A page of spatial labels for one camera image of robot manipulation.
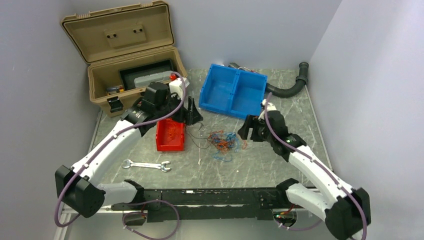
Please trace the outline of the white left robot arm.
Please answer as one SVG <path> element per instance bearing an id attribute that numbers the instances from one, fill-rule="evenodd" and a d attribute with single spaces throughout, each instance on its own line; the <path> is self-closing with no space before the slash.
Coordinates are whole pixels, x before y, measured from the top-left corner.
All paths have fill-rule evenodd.
<path id="1" fill-rule="evenodd" d="M 186 89 L 178 94 L 170 84 L 153 82 L 92 151 L 71 167 L 62 165 L 56 170 L 58 201 L 85 218 L 104 205 L 124 203 L 131 210 L 139 209 L 146 200 L 141 185 L 133 180 L 112 184 L 102 184 L 101 180 L 124 150 L 167 119 L 190 126 L 203 117 Z"/>

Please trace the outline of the tan plastic toolbox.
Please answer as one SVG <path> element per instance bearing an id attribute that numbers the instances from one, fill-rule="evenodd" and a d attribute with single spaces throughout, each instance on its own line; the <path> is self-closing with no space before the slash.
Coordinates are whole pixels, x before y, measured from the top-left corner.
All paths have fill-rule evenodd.
<path id="1" fill-rule="evenodd" d="M 174 71 L 188 75 L 165 1 L 73 14 L 61 26 L 88 64 L 90 101 L 109 117 L 121 115 L 146 89 L 129 87 L 121 71 L 169 60 Z M 123 92 L 107 95 L 106 88 L 119 85 Z"/>

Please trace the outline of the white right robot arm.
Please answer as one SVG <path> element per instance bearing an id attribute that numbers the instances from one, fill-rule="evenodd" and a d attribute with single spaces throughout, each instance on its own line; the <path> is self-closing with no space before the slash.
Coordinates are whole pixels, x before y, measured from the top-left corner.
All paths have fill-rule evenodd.
<path id="1" fill-rule="evenodd" d="M 238 134 L 243 140 L 267 142 L 287 163 L 300 170 L 319 191 L 314 192 L 290 178 L 276 186 L 276 203 L 291 204 L 308 210 L 321 219 L 338 240 L 357 233 L 367 236 L 371 224 L 370 196 L 363 188 L 355 189 L 324 165 L 307 143 L 290 133 L 278 110 L 264 111 L 261 116 L 247 115 Z"/>

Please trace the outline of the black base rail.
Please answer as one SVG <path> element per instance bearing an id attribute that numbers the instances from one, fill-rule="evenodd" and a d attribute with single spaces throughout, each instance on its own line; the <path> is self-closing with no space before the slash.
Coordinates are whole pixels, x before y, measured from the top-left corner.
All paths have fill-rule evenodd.
<path id="1" fill-rule="evenodd" d="M 116 203 L 111 209 L 143 210 L 149 223 L 158 223 L 176 219 L 171 206 L 175 206 L 181 220 L 272 220 L 273 213 L 285 212 L 292 204 L 275 187 L 145 189 L 136 205 Z"/>

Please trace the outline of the blue plastic divided bin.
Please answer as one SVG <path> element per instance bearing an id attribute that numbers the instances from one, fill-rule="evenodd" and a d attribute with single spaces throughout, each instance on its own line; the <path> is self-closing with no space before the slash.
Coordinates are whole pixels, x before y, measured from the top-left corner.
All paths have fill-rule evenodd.
<path id="1" fill-rule="evenodd" d="M 199 107 L 245 119 L 258 116 L 268 77 L 263 74 L 211 64 L 200 91 Z"/>

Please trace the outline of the silver open-end wrench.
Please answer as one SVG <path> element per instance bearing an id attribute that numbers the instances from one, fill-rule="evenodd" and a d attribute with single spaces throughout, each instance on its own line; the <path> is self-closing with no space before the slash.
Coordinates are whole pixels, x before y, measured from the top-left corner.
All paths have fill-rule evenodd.
<path id="1" fill-rule="evenodd" d="M 172 169 L 170 167 L 167 167 L 167 165 L 170 164 L 169 161 L 163 161 L 161 163 L 146 163 L 146 162 L 134 162 L 130 159 L 125 159 L 122 162 L 122 168 L 123 169 L 129 169 L 131 167 L 140 167 L 140 168 L 150 168 L 150 169 L 158 169 L 162 172 L 170 172 Z"/>

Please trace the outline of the red plastic bin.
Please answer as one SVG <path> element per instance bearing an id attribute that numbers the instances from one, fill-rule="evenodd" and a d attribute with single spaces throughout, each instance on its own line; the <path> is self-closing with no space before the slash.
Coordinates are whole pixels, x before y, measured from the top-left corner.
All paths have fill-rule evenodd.
<path id="1" fill-rule="evenodd" d="M 185 124 L 171 118 L 158 121 L 155 141 L 158 152 L 182 152 L 185 145 Z"/>

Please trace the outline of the grey case in toolbox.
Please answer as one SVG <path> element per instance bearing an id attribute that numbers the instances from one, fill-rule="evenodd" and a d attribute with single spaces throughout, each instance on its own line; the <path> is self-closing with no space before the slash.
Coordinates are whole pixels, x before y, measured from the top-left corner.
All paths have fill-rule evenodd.
<path id="1" fill-rule="evenodd" d="M 133 81 L 135 88 L 142 88 L 145 86 L 148 86 L 152 82 L 163 82 L 168 81 L 170 79 L 171 74 L 173 74 L 173 71 L 162 71 L 158 73 L 152 73 L 145 76 L 139 76 L 136 77 Z"/>

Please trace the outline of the yellow black tool in toolbox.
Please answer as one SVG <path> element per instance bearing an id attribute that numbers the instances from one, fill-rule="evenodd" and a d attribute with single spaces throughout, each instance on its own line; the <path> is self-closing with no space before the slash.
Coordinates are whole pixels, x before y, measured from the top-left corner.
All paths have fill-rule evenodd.
<path id="1" fill-rule="evenodd" d="M 117 94 L 117 93 L 122 93 L 124 91 L 125 91 L 125 89 L 124 89 L 124 87 L 122 85 L 111 86 L 111 87 L 107 87 L 106 88 L 107 95 L 113 95 L 113 94 Z"/>

